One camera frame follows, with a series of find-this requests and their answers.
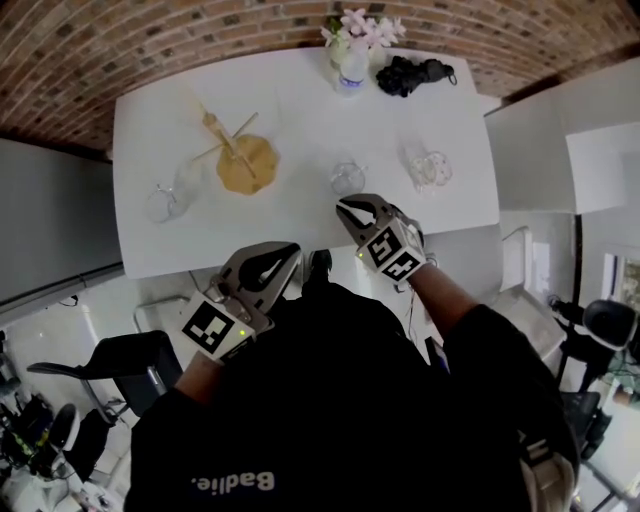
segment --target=brick ceiling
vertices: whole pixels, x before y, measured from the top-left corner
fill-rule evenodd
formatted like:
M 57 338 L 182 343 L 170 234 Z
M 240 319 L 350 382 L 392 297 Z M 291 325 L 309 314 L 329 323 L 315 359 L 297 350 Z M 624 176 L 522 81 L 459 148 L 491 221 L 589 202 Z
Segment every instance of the brick ceiling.
M 635 52 L 624 0 L 6 0 L 0 2 L 0 134 L 60 148 L 111 146 L 118 96 L 249 53 L 321 45 L 344 8 L 401 16 L 400 46 L 468 59 L 478 91 L 505 97 Z

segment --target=flower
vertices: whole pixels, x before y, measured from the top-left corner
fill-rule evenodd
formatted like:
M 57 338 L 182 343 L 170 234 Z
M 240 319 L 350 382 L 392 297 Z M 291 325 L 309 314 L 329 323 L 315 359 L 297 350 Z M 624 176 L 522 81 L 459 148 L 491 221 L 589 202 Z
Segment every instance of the flower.
M 325 43 L 324 43 L 325 46 L 329 46 L 331 43 L 333 43 L 333 39 L 335 38 L 335 35 L 328 28 L 322 27 L 320 29 L 320 33 L 322 34 L 322 37 L 325 38 Z
M 383 39 L 388 44 L 384 44 L 384 42 L 380 42 L 382 46 L 391 46 L 391 43 L 397 43 L 398 38 L 395 35 L 395 28 L 393 23 L 389 21 L 389 18 L 382 18 L 380 23 L 378 23 L 378 31 L 380 32 L 381 39 Z
M 373 17 L 365 18 L 365 13 L 366 11 L 363 8 L 357 11 L 345 9 L 344 16 L 340 18 L 340 22 L 332 18 L 329 29 L 321 29 L 326 45 L 329 46 L 336 40 L 342 40 L 349 43 L 349 45 L 362 41 L 370 48 L 388 47 L 397 43 L 398 36 L 404 36 L 407 32 L 400 18 L 395 18 L 391 21 L 385 17 L 380 21 L 376 21 Z
M 354 36 L 361 35 L 364 32 L 364 26 L 367 23 L 367 20 L 364 19 L 365 12 L 364 8 L 358 9 L 357 11 L 345 9 L 345 15 L 340 18 L 340 21 Z
M 346 30 L 345 28 L 341 28 L 337 32 L 332 32 L 328 28 L 322 27 L 320 28 L 320 33 L 322 34 L 322 37 L 324 37 L 325 39 L 325 43 L 324 43 L 325 46 L 331 46 L 331 43 L 338 40 L 343 40 L 343 41 L 351 40 L 351 34 L 349 34 L 349 31 Z
M 404 36 L 407 33 L 407 28 L 402 24 L 402 20 L 400 18 L 396 18 L 393 20 L 393 30 L 400 37 Z

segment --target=white table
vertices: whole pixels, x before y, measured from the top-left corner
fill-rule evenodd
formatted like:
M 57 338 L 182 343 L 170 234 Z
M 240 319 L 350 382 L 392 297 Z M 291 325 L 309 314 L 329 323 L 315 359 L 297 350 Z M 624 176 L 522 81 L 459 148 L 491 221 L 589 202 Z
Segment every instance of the white table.
M 252 55 L 204 66 L 118 99 L 114 186 L 127 276 L 142 278 L 224 263 L 238 248 L 289 240 L 305 250 L 352 240 L 338 220 L 329 176 L 353 159 L 367 166 L 365 192 L 379 193 L 417 219 L 425 233 L 496 224 L 498 198 L 479 96 L 466 61 L 410 50 L 454 67 L 447 80 L 421 85 L 409 98 L 375 83 L 343 98 L 326 75 L 324 49 Z M 225 190 L 209 160 L 202 194 L 187 213 L 164 224 L 145 214 L 157 183 L 168 185 L 185 159 L 212 146 L 194 91 L 229 131 L 259 113 L 249 133 L 268 138 L 281 159 L 273 184 L 251 197 Z M 399 140 L 419 134 L 447 155 L 453 178 L 420 196 L 398 159 Z

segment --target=glass cup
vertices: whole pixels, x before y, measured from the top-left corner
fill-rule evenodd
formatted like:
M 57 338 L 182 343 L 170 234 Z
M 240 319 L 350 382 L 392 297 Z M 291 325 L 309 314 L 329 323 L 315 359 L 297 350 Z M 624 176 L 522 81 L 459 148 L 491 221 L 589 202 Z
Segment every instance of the glass cup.
M 189 158 L 178 167 L 171 187 L 156 185 L 145 204 L 151 222 L 161 224 L 184 215 L 202 188 L 202 166 Z
M 331 173 L 331 188 L 339 197 L 359 194 L 364 190 L 364 169 L 353 162 L 336 165 Z
M 447 156 L 439 151 L 427 151 L 419 139 L 402 141 L 398 156 L 418 192 L 424 192 L 431 185 L 446 185 L 453 175 Z

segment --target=white floor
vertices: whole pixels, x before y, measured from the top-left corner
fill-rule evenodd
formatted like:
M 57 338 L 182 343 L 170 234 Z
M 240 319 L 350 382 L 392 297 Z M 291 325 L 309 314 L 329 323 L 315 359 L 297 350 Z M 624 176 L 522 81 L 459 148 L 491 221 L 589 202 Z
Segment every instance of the white floor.
M 570 298 L 573 282 L 571 216 L 503 212 L 500 224 L 503 237 L 522 225 L 528 225 L 531 228 L 534 243 L 539 245 L 538 253 L 542 254 L 542 261 L 534 260 L 536 277 L 532 293 L 542 301 L 550 293 Z M 458 243 L 455 247 L 456 254 L 464 252 L 472 255 L 474 247 L 460 247 Z M 446 251 L 440 253 L 439 257 L 444 258 L 442 266 L 446 270 L 448 257 L 445 253 Z M 398 294 L 390 284 L 378 281 L 377 278 L 372 279 L 361 267 L 360 261 L 356 261 L 352 249 L 338 249 L 332 251 L 332 255 L 334 261 L 332 281 L 356 293 L 382 301 L 409 330 L 411 291 Z M 460 262 L 459 268 L 469 266 L 468 263 L 464 265 L 463 263 Z M 194 272 L 201 288 L 206 288 L 204 285 L 212 273 L 212 270 Z M 130 281 L 126 277 L 112 280 L 82 293 L 77 307 L 56 304 L 11 325 L 7 329 L 9 354 L 25 386 L 34 392 L 41 393 L 54 410 L 58 410 L 67 402 L 73 402 L 81 414 L 86 414 L 91 410 L 92 405 L 78 381 L 61 376 L 27 373 L 26 367 L 39 361 L 71 366 L 85 364 L 101 339 L 134 332 L 132 315 L 137 305 L 172 295 L 189 297 L 194 290 L 195 285 L 188 273 L 139 281 Z M 299 288 L 296 290 L 293 286 L 287 291 L 287 297 L 294 298 L 297 292 Z M 178 303 L 159 306 L 147 311 L 146 314 L 140 313 L 138 318 L 143 330 L 157 328 L 169 334 L 178 359 L 183 367 L 186 367 L 193 349 L 180 341 L 174 330 L 180 308 L 181 305 Z M 422 340 L 429 335 L 437 337 L 437 332 L 424 313 L 422 305 L 416 298 L 411 337 L 416 340 L 423 353 Z M 111 381 L 100 381 L 95 388 L 98 396 L 104 401 L 111 396 L 119 395 Z M 108 450 L 104 460 L 101 461 L 101 469 L 104 471 L 109 472 L 118 458 L 128 449 L 130 427 L 135 424 L 137 418 L 128 413 L 125 420 L 127 425 L 115 427 L 109 436 Z

